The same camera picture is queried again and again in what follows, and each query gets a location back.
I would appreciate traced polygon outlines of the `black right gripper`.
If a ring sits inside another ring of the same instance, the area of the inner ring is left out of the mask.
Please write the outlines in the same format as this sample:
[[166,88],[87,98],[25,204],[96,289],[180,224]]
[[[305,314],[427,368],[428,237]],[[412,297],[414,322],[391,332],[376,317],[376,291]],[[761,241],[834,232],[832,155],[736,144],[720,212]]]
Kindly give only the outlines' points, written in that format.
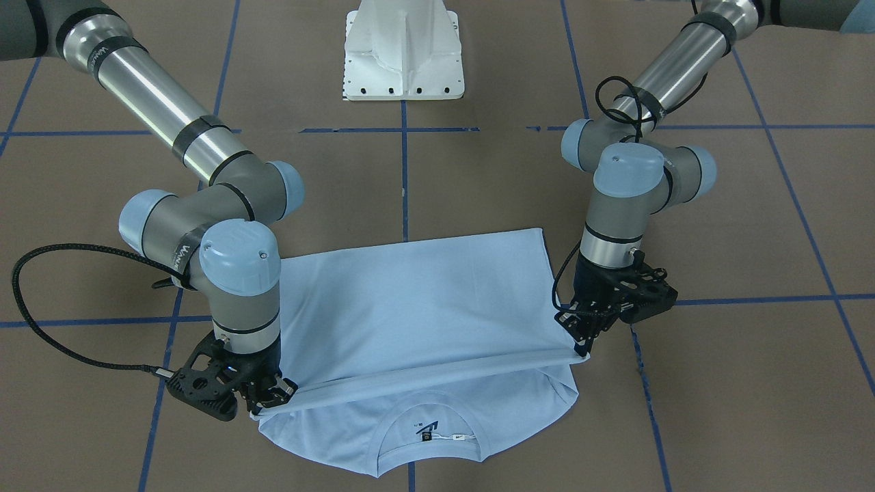
[[297,392],[297,384],[282,377],[280,358],[280,342],[253,354],[228,353],[226,366],[241,377],[232,386],[244,399],[247,413],[257,416],[266,408],[286,405]]

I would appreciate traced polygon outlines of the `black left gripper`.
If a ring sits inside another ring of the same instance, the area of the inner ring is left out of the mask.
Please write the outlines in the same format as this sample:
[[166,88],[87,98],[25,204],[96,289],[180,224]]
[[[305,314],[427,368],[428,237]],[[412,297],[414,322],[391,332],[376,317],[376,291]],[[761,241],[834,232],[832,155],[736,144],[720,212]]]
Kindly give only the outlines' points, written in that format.
[[619,320],[617,291],[610,277],[619,269],[604,268],[578,256],[571,303],[556,306],[555,321],[575,340],[575,352],[582,358],[590,355],[595,338]]

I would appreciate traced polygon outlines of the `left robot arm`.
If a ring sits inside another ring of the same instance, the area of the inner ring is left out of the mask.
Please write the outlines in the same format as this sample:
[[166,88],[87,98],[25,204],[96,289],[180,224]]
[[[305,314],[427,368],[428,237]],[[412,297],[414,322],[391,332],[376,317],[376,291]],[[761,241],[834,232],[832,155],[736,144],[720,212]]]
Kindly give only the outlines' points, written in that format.
[[668,311],[676,289],[641,249],[650,215],[696,200],[718,177],[715,159],[696,146],[668,147],[648,139],[666,116],[703,85],[735,45],[762,26],[843,33],[873,32],[872,1],[703,1],[674,40],[609,104],[597,120],[572,122],[563,158],[593,174],[593,194],[578,246],[573,297],[556,321],[587,357],[616,321],[634,324]]

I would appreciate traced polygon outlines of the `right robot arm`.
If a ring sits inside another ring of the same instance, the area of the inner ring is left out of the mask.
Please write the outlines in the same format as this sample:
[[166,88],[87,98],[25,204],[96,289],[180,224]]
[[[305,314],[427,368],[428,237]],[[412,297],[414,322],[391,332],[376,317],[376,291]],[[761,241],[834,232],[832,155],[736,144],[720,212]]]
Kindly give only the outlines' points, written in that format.
[[[175,398],[217,420],[237,414],[239,399],[256,416],[287,404],[297,384],[281,371],[281,257],[271,224],[298,209],[298,171],[265,161],[209,113],[153,59],[129,24],[100,1],[3,1],[2,60],[62,59],[90,75],[157,136],[203,184],[181,197],[151,189],[123,206],[118,229],[129,251],[96,244],[37,248],[12,270],[12,292],[24,321],[63,354],[99,368],[140,371],[165,380]],[[26,262],[55,250],[124,256],[168,274],[156,288],[202,293],[212,327],[183,366],[103,362],[48,336],[25,305]]]

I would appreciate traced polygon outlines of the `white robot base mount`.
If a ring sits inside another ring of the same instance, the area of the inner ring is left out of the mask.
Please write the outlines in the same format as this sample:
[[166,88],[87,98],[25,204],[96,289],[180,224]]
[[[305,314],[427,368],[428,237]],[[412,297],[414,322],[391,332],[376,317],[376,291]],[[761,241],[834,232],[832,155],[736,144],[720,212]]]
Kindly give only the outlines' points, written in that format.
[[465,94],[459,18],[443,1],[362,1],[347,13],[345,27],[344,100]]

